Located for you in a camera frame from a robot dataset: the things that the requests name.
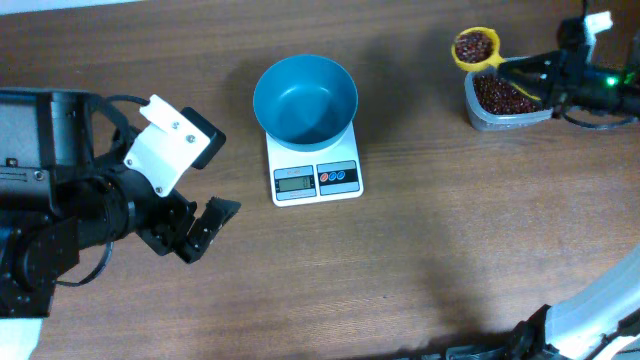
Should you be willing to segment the yellow plastic measuring scoop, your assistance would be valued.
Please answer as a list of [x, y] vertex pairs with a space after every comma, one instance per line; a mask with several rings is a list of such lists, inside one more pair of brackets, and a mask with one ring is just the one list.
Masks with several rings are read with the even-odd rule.
[[500, 38], [494, 29], [471, 27], [460, 32], [451, 45], [455, 64], [465, 72], [480, 72], [506, 62], [500, 51]]

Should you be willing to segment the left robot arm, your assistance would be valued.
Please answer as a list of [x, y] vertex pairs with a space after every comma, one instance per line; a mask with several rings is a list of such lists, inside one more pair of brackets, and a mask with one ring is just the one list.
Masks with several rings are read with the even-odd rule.
[[122, 97], [79, 90], [1, 92], [1, 355], [35, 350], [55, 290], [83, 250], [102, 247], [102, 272], [118, 240], [138, 235], [156, 254], [198, 261], [239, 211], [212, 197], [204, 208], [177, 191], [226, 137], [190, 107], [140, 99], [144, 128]]

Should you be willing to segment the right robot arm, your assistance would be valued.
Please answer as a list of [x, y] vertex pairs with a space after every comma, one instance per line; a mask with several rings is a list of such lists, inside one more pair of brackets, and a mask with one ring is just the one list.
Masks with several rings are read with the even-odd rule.
[[[625, 74], [557, 50], [497, 67], [498, 75], [563, 115], [568, 108], [639, 118], [639, 88]], [[506, 359], [611, 359], [639, 340], [639, 249], [573, 297], [541, 307], [513, 330]]]

